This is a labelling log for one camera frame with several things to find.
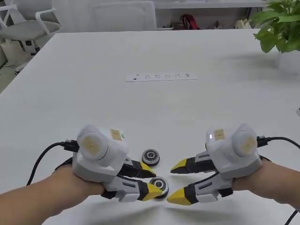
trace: wearable robotic hand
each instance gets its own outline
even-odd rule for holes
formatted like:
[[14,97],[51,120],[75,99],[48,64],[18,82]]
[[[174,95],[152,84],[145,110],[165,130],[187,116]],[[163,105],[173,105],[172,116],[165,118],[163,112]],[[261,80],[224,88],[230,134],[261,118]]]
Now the wearable robotic hand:
[[100,132],[85,126],[77,136],[78,151],[62,165],[72,164],[73,173],[86,181],[105,187],[103,197],[120,202],[147,201],[162,191],[136,178],[152,178],[156,174],[144,163],[131,160],[125,138],[118,130]]
[[168,202],[191,205],[217,201],[219,194],[226,197],[233,193],[233,179],[249,176],[262,167],[256,133],[247,124],[236,130],[209,130],[205,147],[205,152],[180,161],[171,173],[215,174],[176,191],[167,198]]

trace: red object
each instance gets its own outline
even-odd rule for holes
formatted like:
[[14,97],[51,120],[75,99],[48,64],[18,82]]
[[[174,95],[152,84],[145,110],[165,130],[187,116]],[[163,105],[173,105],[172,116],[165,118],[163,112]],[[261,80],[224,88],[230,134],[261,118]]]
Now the red object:
[[192,15],[184,14],[180,17],[180,20],[187,30],[200,30],[200,28],[197,26],[195,18]]

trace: metal bearing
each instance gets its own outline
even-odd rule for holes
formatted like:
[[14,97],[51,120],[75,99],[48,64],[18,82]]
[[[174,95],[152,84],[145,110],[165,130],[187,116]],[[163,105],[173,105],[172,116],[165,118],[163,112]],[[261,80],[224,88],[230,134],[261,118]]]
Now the metal bearing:
[[154,149],[147,149],[142,154],[142,162],[147,166],[155,166],[159,163],[160,156],[158,151]]
[[163,177],[155,177],[150,180],[150,184],[153,184],[157,188],[161,189],[163,192],[160,196],[155,197],[156,199],[163,199],[169,193],[169,185],[165,178]]

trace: electrical outlet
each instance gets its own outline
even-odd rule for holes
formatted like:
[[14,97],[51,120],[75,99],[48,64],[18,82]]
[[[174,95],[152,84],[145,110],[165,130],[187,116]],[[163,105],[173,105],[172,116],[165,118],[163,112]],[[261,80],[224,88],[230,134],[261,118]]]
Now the electrical outlet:
[[197,80],[194,74],[189,73],[166,73],[166,74],[135,74],[126,76],[126,82],[143,82],[143,81],[183,81]]

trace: tan sticker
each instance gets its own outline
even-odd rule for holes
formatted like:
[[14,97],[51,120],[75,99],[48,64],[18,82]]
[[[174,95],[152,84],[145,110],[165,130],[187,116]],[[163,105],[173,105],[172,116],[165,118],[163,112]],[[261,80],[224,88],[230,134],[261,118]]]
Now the tan sticker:
[[216,141],[225,139],[225,134],[224,134],[223,129],[215,130],[214,135],[215,135],[215,140]]
[[84,138],[82,145],[92,155],[96,155],[100,152],[100,146],[98,146],[89,136]]
[[255,147],[256,142],[253,137],[247,138],[247,140],[240,147],[245,154],[248,154],[250,150]]
[[112,139],[122,141],[120,131],[111,129]]

